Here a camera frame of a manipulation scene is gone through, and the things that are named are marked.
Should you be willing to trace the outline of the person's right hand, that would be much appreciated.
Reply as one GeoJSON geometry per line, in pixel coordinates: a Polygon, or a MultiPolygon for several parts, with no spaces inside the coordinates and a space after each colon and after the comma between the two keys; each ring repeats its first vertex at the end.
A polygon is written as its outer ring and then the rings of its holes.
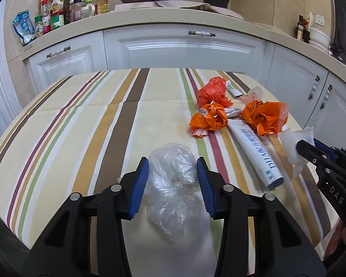
{"type": "Polygon", "coordinates": [[[346,245],[346,228],[344,227],[344,223],[339,220],[325,250],[324,259],[333,254],[336,251],[338,244],[341,242],[346,245]]]}

